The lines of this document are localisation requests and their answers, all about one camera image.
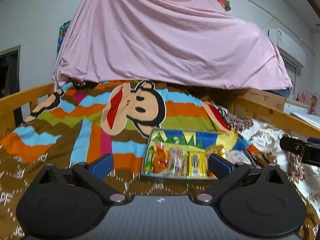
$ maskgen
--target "red mouth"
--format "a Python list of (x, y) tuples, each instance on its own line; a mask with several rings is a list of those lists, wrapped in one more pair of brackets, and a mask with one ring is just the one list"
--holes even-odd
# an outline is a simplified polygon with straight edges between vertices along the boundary
[(107, 121), (110, 129), (113, 128), (113, 124), (115, 123), (116, 114), (118, 112), (118, 108), (122, 99), (122, 88), (119, 92), (110, 100), (110, 110), (107, 114)]

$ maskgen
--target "black circular cover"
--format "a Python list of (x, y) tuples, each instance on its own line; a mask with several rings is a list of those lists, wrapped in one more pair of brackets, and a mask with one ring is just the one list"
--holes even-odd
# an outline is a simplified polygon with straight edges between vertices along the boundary
[(83, 234), (99, 223), (102, 213), (102, 201), (92, 191), (51, 183), (26, 192), (16, 210), (25, 233), (41, 239)]
[(221, 215), (247, 235), (276, 237), (297, 232), (306, 207), (294, 188), (265, 183), (234, 189), (220, 201)]

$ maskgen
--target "barcode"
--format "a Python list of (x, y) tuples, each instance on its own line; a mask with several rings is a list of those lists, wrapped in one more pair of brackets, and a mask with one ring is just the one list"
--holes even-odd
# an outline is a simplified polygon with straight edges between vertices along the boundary
[(192, 175), (193, 176), (199, 176), (199, 170), (198, 169), (192, 169)]

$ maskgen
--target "dark doorway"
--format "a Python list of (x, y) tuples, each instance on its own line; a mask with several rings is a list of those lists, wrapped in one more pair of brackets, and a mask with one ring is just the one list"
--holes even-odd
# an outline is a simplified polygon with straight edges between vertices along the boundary
[[(19, 49), (16, 47), (0, 54), (0, 98), (20, 91)], [(21, 108), (13, 111), (16, 127), (22, 122)]]

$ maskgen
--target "gray textured panel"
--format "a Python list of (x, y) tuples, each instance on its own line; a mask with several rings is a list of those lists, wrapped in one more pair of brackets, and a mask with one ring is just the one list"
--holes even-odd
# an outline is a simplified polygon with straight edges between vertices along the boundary
[[(183, 196), (135, 196), (111, 207), (92, 231), (73, 240), (253, 240), (228, 228), (210, 206)], [(281, 238), (299, 240), (296, 235)]]

